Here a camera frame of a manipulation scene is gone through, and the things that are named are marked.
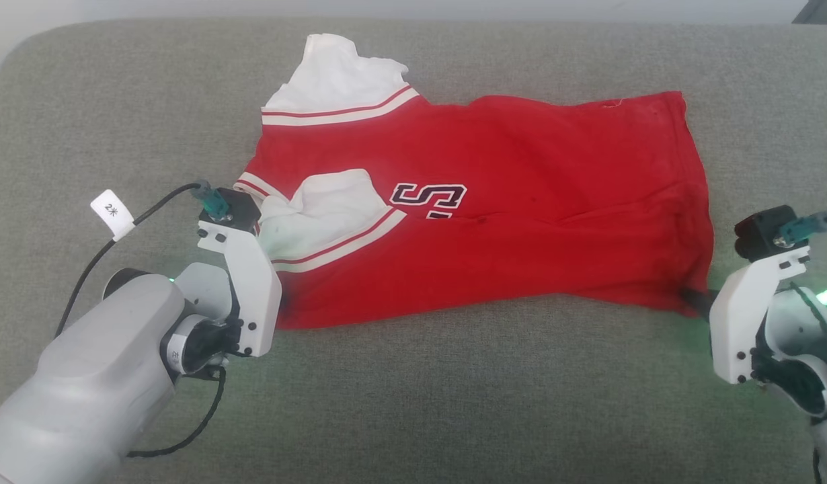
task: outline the teal connector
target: teal connector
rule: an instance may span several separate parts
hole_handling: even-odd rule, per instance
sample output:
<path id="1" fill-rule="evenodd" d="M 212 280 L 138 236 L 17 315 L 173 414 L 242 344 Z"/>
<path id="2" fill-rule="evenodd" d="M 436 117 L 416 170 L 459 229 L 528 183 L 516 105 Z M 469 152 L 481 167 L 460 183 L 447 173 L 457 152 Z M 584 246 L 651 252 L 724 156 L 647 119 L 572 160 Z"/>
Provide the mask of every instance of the teal connector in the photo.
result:
<path id="1" fill-rule="evenodd" d="M 204 210 L 207 211 L 208 217 L 215 223 L 230 220 L 229 203 L 219 194 L 219 190 L 211 187 L 207 180 L 198 180 L 196 183 L 201 186 L 190 190 L 190 193 L 201 201 L 202 205 L 204 205 Z"/>

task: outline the red fabric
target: red fabric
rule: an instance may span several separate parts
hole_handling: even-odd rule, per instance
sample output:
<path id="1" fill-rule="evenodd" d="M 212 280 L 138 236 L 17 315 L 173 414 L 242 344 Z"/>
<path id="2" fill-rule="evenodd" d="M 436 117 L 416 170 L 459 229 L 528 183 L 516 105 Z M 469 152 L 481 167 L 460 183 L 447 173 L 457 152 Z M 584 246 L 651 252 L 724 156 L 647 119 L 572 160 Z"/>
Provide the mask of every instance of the red fabric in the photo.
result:
<path id="1" fill-rule="evenodd" d="M 705 291 L 713 233 L 684 113 L 679 92 L 570 107 L 417 97 L 373 119 L 264 126 L 247 172 L 285 196 L 309 175 L 363 168 L 408 214 L 340 260 L 279 273 L 278 327 L 547 293 L 691 313 L 678 292 Z M 466 191 L 457 208 L 398 205 L 398 184 Z"/>

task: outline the white tag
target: white tag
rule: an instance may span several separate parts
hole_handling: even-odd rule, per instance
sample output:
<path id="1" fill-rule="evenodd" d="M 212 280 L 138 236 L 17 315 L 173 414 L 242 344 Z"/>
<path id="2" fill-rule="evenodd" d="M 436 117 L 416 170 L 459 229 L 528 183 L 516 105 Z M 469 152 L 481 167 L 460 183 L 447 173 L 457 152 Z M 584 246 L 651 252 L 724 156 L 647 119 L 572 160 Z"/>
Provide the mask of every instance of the white tag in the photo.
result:
<path id="1" fill-rule="evenodd" d="M 133 225 L 133 215 L 121 199 L 111 190 L 104 191 L 100 196 L 93 199 L 91 208 L 109 226 L 109 230 L 115 235 L 115 242 L 130 233 L 136 226 Z"/>

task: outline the white stripe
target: white stripe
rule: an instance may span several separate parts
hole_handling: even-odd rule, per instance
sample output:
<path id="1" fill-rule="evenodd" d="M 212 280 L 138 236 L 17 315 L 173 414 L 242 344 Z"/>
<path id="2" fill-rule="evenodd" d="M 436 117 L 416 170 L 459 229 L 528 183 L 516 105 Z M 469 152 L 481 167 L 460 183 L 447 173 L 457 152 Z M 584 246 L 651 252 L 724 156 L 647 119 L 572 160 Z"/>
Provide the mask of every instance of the white stripe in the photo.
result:
<path id="1" fill-rule="evenodd" d="M 326 254 L 321 254 L 318 257 L 311 258 L 307 261 L 301 261 L 296 264 L 285 263 L 285 261 L 275 263 L 273 264 L 273 269 L 277 272 L 308 272 L 308 270 L 325 266 L 326 264 L 330 264 L 331 261 L 339 260 L 352 252 L 362 249 L 377 239 L 382 238 L 384 235 L 389 233 L 389 231 L 393 230 L 403 218 L 405 218 L 405 213 L 400 210 L 396 210 L 393 214 L 390 214 L 389 217 L 383 221 L 383 223 L 377 226 L 376 229 L 360 237 L 359 239 L 352 240 L 337 249 L 333 249 L 333 251 L 327 252 Z"/>
<path id="2" fill-rule="evenodd" d="M 270 126 L 315 126 L 319 124 L 333 124 L 337 122 L 353 122 L 353 120 L 366 120 L 383 114 L 389 113 L 395 108 L 398 108 L 405 102 L 418 96 L 419 93 L 413 89 L 408 89 L 400 95 L 395 96 L 390 102 L 387 102 L 379 108 L 373 110 L 353 111 L 351 113 L 343 114 L 328 114 L 327 116 L 309 116 L 299 118 L 294 116 L 283 116 L 282 114 L 263 114 L 261 122 Z"/>
<path id="3" fill-rule="evenodd" d="M 288 202 L 288 197 L 282 195 L 282 192 L 280 192 L 279 190 L 276 190 L 275 188 L 272 187 L 271 184 L 267 183 L 266 181 L 262 180 L 261 178 L 256 177 L 256 175 L 253 175 L 251 173 L 247 173 L 247 172 L 244 171 L 243 174 L 241 175 L 241 177 L 238 178 L 238 180 L 243 180 L 245 182 L 250 182 L 251 184 L 255 185 L 256 187 L 260 188 L 261 190 L 266 191 L 271 196 L 278 196 L 279 198 L 283 199 L 286 203 Z M 259 197 L 261 200 L 263 200 L 265 198 L 265 195 L 263 193 L 261 193 L 259 191 L 255 191 L 255 189 L 250 187 L 249 185 L 235 183 L 235 189 L 243 190 L 243 191 L 247 192 L 250 195 L 254 195 L 254 196 Z"/>

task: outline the red and white striped trim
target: red and white striped trim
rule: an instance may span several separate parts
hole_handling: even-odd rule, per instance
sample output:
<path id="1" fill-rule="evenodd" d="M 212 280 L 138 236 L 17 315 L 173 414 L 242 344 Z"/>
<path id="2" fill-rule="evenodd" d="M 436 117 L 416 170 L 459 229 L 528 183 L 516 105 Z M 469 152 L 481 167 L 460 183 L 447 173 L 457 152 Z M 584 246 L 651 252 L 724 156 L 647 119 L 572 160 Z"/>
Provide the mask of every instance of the red and white striped trim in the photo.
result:
<path id="1" fill-rule="evenodd" d="M 309 257 L 303 257 L 297 260 L 274 260 L 272 261 L 273 269 L 277 272 L 308 272 L 308 270 L 325 266 L 326 264 L 330 264 L 331 261 L 339 260 L 382 238 L 404 218 L 404 212 L 388 207 L 386 214 L 362 232 L 349 236 L 345 240 L 329 246 L 327 249 L 315 252 Z"/>
<path id="2" fill-rule="evenodd" d="M 389 113 L 405 102 L 417 97 L 420 93 L 414 91 L 410 85 L 396 91 L 394 95 L 375 106 L 350 108 L 349 110 L 328 111 L 326 113 L 282 113 L 269 108 L 261 108 L 261 123 L 266 126 L 315 126 L 319 124 L 333 124 L 339 122 L 354 122 L 366 120 Z"/>
<path id="3" fill-rule="evenodd" d="M 252 196 L 257 196 L 261 200 L 268 196 L 278 196 L 285 202 L 288 202 L 288 197 L 282 195 L 282 192 L 279 190 L 274 189 L 271 184 L 256 177 L 256 175 L 245 171 L 241 177 L 235 181 L 235 190 L 243 191 Z"/>

